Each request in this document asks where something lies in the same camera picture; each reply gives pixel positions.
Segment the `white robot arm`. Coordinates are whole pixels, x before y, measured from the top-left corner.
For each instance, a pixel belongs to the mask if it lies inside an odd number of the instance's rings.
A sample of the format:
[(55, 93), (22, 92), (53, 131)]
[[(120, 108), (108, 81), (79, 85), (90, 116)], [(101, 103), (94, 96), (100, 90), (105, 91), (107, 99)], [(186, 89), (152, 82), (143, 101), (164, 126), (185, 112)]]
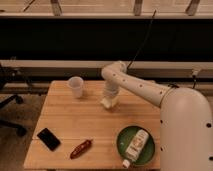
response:
[(122, 61), (103, 67), (101, 76), (106, 108), (120, 88), (160, 108), (161, 171), (213, 171), (213, 111), (202, 93), (130, 76)]

